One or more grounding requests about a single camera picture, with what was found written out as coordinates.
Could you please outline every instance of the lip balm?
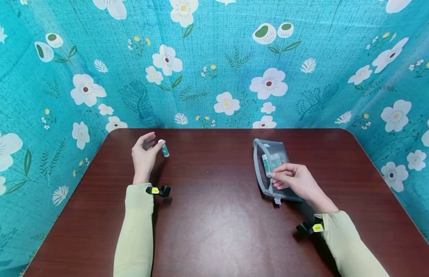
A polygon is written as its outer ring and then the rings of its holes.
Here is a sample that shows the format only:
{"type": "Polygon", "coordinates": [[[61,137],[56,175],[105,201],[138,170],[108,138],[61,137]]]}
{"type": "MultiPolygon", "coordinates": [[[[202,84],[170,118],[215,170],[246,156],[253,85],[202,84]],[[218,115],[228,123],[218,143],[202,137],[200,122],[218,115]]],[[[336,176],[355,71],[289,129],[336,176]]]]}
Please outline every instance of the lip balm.
{"type": "Polygon", "coordinates": [[[168,152],[168,149],[167,149],[167,146],[166,145],[163,145],[162,146],[162,154],[164,155],[164,157],[168,157],[169,155],[170,155],[170,153],[168,152]]]}
{"type": "Polygon", "coordinates": [[[270,163],[267,158],[267,155],[262,154],[262,161],[264,162],[265,176],[267,176],[267,178],[270,178],[270,163]]]}

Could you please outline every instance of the floral curtain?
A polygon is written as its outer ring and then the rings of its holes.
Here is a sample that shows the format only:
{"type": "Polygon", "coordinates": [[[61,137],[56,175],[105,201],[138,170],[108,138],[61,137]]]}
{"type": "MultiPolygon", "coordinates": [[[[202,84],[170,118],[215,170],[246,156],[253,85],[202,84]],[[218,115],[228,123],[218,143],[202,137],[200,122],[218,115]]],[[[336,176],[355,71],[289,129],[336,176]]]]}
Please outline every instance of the floral curtain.
{"type": "Polygon", "coordinates": [[[345,128],[429,242],[429,1],[0,0],[2,276],[127,127],[345,128]]]}

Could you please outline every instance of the finger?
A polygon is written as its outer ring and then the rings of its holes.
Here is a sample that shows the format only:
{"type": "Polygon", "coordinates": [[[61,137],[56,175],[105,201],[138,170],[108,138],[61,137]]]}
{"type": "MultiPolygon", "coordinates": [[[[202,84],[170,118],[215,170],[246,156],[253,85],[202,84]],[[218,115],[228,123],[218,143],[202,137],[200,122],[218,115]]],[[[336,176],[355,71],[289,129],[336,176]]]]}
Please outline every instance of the finger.
{"type": "Polygon", "coordinates": [[[282,164],[276,167],[273,172],[282,172],[282,171],[293,171],[296,167],[300,166],[300,164],[282,164]]]}
{"type": "Polygon", "coordinates": [[[161,140],[160,142],[158,142],[155,146],[153,146],[153,148],[151,149],[151,151],[156,152],[156,154],[160,151],[160,149],[162,148],[162,146],[165,144],[165,140],[161,140]]]}
{"type": "Polygon", "coordinates": [[[136,145],[143,145],[145,140],[150,139],[150,137],[154,136],[155,132],[149,132],[148,134],[145,134],[144,136],[141,136],[136,141],[136,145]]]}

